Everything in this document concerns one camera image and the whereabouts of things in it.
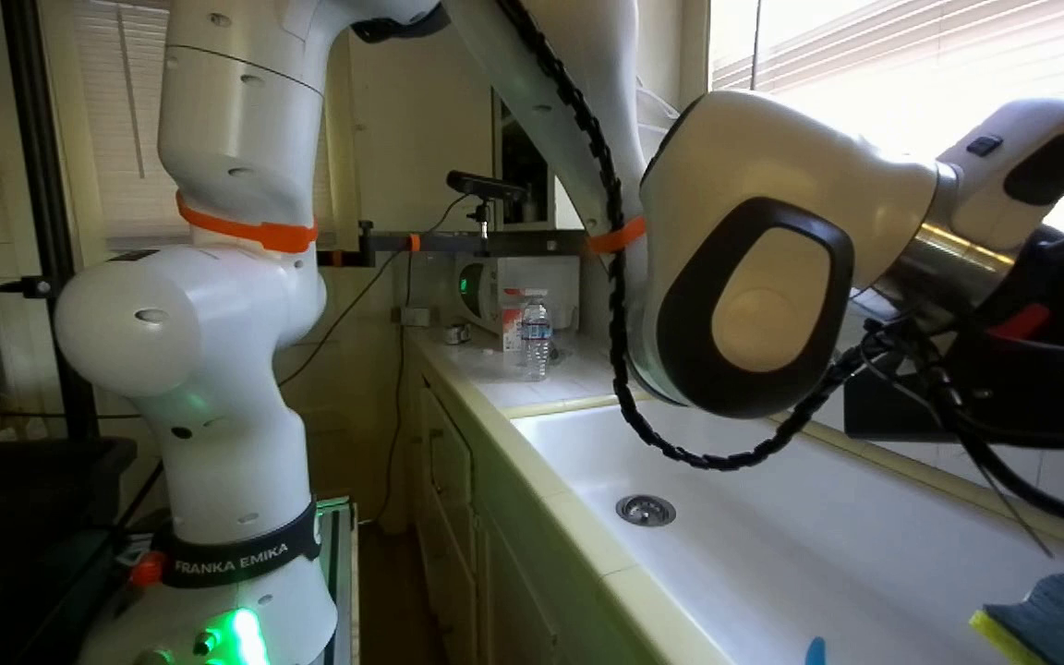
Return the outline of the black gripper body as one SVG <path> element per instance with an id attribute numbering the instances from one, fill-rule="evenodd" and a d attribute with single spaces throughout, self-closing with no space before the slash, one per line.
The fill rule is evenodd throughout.
<path id="1" fill-rule="evenodd" d="M 921 333 L 845 383 L 857 438 L 950 438 L 936 396 L 992 443 L 1064 445 L 1064 234 L 1043 229 L 1003 289 L 945 333 Z"/>

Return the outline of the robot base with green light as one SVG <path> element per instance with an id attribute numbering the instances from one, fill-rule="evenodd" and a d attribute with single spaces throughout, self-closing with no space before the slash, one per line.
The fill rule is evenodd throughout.
<path id="1" fill-rule="evenodd" d="M 77 665 L 350 665 L 354 505 L 324 497 L 314 534 L 314 558 L 265 576 L 112 598 Z"/>

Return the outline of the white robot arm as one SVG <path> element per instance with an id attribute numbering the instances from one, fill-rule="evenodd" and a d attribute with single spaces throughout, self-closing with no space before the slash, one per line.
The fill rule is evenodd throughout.
<path id="1" fill-rule="evenodd" d="M 166 455 L 175 591 L 318 570 L 302 421 L 274 357 L 324 311 L 314 146 L 341 35 L 455 34 L 610 251 L 626 389 L 801 426 L 855 293 L 903 316 L 985 321 L 1064 195 L 1064 99 L 1017 99 L 936 163 L 894 163 L 762 91 L 701 91 L 645 143 L 636 0 L 179 0 L 160 160 L 187 241 L 77 274 L 58 346 L 137 401 Z"/>

